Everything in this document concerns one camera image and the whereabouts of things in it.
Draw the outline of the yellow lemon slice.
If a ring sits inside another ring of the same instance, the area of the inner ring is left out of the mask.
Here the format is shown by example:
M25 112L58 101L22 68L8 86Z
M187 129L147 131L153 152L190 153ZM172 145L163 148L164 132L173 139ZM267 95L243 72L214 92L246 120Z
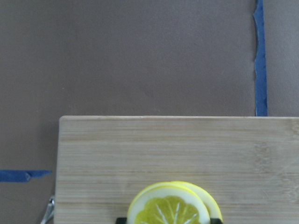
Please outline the yellow lemon slice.
M211 224L222 224L223 218L221 214L221 210L217 204L217 202L214 200L214 198L203 188L184 181L172 181L172 183L184 186L192 190L194 193L198 195L198 197L203 201L203 204L205 205L208 214L211 218L210 223Z
M140 191L127 212L128 224L209 224L201 198L187 187L159 182Z

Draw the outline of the bamboo cutting board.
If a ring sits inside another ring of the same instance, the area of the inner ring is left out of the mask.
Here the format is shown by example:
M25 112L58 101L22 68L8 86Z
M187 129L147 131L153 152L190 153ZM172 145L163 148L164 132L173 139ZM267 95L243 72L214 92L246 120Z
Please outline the bamboo cutting board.
M63 116L56 224L113 224L156 182L192 182L226 224L299 221L299 120Z

